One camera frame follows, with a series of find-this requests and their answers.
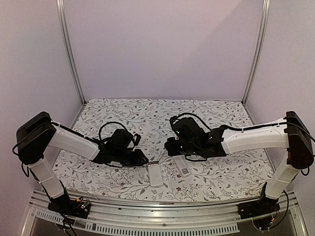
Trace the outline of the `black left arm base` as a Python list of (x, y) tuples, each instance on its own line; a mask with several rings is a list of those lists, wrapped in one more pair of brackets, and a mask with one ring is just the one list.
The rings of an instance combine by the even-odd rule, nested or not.
[(73, 216), (87, 219), (91, 209), (91, 201), (80, 197), (71, 199), (67, 193), (57, 197), (50, 198), (48, 209), (63, 216)]

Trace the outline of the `white remote control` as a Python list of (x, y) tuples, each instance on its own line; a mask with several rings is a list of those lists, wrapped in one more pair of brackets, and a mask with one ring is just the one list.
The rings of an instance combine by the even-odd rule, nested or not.
[(162, 175), (160, 171), (160, 166), (158, 162), (148, 163), (148, 173), (151, 187), (161, 187), (163, 186)]

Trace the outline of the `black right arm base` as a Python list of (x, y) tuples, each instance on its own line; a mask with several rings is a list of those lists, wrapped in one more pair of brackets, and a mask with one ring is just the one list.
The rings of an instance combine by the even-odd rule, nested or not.
[(260, 231), (266, 231), (272, 228), (273, 223), (279, 216), (280, 205), (279, 199), (271, 199), (266, 196), (266, 183), (260, 193), (260, 197), (256, 201), (241, 203), (237, 205), (238, 214), (241, 219), (248, 219), (267, 214), (266, 217), (260, 217), (253, 220), (253, 225)]

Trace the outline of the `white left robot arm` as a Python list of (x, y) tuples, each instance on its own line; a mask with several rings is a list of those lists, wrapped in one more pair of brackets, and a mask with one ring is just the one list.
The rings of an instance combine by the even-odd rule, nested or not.
[(116, 129), (110, 137), (89, 138), (54, 122), (47, 112), (40, 112), (18, 128), (12, 153), (28, 167), (62, 213), (70, 213), (72, 200), (65, 196), (65, 188), (44, 157), (47, 148), (57, 148), (77, 154), (93, 163), (118, 167), (138, 167), (149, 162), (137, 146), (139, 134), (131, 134), (125, 126)]

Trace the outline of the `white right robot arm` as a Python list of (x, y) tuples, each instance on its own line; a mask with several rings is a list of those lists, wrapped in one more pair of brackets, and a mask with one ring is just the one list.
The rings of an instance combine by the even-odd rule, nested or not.
[(242, 128), (221, 125), (209, 132), (197, 124), (194, 116), (184, 113), (170, 119), (176, 137), (168, 138), (164, 144), (169, 156), (198, 155), (208, 159), (254, 149), (286, 150), (283, 161), (261, 191), (262, 198), (254, 204), (258, 214), (270, 210), (273, 200), (277, 200), (297, 174), (309, 168), (315, 160), (312, 147), (315, 139), (294, 111), (270, 123)]

